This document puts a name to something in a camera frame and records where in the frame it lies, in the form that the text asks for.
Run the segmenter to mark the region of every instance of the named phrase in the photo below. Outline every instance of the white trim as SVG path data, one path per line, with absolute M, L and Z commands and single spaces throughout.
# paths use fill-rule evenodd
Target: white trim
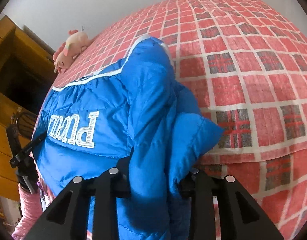
M 89 81 L 93 80 L 93 79 L 96 79 L 96 78 L 99 78 L 99 77 L 110 77 L 110 76 L 114 76 L 114 75 L 117 75 L 119 73 L 121 73 L 121 71 L 123 70 L 123 67 L 124 65 L 127 63 L 127 61 L 129 60 L 129 57 L 130 55 L 132 54 L 132 51 L 135 49 L 135 47 L 142 41 L 146 40 L 146 39 L 149 39 L 151 38 L 150 35 L 148 34 L 144 34 L 142 36 L 140 36 L 135 42 L 134 44 L 132 45 L 132 47 L 130 48 L 130 51 L 128 53 L 128 56 L 126 58 L 126 61 L 123 63 L 123 65 L 121 66 L 121 68 L 117 69 L 117 70 L 114 70 L 114 71 L 110 71 L 110 72 L 107 72 L 107 73 L 103 73 L 103 74 L 96 74 L 94 76 L 91 76 L 90 78 L 87 78 L 87 79 L 84 79 L 84 80 L 80 80 L 80 81 L 76 81 L 76 82 L 71 82 L 67 85 L 65 85 L 64 87 L 62 88 L 57 88 L 57 87 L 52 87 L 52 90 L 54 91 L 57 91 L 57 92 L 60 92 L 62 91 L 64 88 L 66 87 L 71 87 L 71 86 L 76 86 L 76 85 L 84 85 L 86 83 L 88 83 Z
M 170 64 L 172 65 L 172 67 L 175 69 L 175 64 L 172 60 L 172 56 L 171 56 L 171 53 L 170 53 L 170 50 L 167 46 L 166 43 L 161 43 L 160 46 L 163 48 L 163 50 L 165 51 L 165 53 L 167 54 L 168 58 L 169 58 L 169 61 L 170 61 Z

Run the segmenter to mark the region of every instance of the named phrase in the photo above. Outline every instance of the wooden cabinet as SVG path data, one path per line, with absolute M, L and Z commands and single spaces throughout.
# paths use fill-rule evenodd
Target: wooden cabinet
M 25 146 L 29 140 L 20 136 L 20 143 Z M 15 169 L 12 169 L 9 164 L 11 157 L 6 127 L 0 123 L 0 196 L 18 201 L 18 180 Z
M 18 180 L 15 169 L 9 164 L 12 153 L 5 129 L 17 111 L 31 110 L 38 114 L 42 101 L 56 78 L 51 59 L 52 55 L 8 17 L 0 21 L 0 195 L 12 200 L 19 200 Z M 30 100 L 36 103 L 32 109 L 29 109 L 32 107 L 28 103 Z M 20 141 L 22 146 L 29 142 L 21 136 Z

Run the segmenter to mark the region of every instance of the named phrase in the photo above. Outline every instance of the pink sleeve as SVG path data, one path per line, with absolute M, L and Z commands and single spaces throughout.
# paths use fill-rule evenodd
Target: pink sleeve
M 22 211 L 22 218 L 12 233 L 12 237 L 15 240 L 23 240 L 25 235 L 31 229 L 36 220 L 43 213 L 40 194 L 30 194 L 18 185 L 18 190 L 20 194 L 20 204 Z

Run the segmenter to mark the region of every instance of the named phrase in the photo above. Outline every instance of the white wall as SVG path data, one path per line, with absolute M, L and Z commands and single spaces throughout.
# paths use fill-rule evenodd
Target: white wall
M 143 7 L 162 0 L 10 0 L 4 14 L 26 25 L 56 50 L 71 29 L 85 27 L 90 37 Z M 307 16 L 296 0 L 264 0 L 307 36 Z
M 18 219 L 21 218 L 18 209 L 18 202 L 5 197 L 0 197 L 0 202 L 3 206 L 7 223 L 15 227 L 18 224 Z
M 68 30 L 83 25 L 93 37 L 130 13 L 160 1 L 163 0 L 10 0 L 4 13 L 56 50 L 66 40 Z

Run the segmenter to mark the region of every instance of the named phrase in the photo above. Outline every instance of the red checkered blanket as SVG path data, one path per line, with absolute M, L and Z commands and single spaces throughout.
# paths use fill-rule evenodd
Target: red checkered blanket
M 105 68 L 145 33 L 168 44 L 177 80 L 225 129 L 199 166 L 238 178 L 292 239 L 307 219 L 307 38 L 261 0 L 168 0 L 104 30 L 54 85 Z

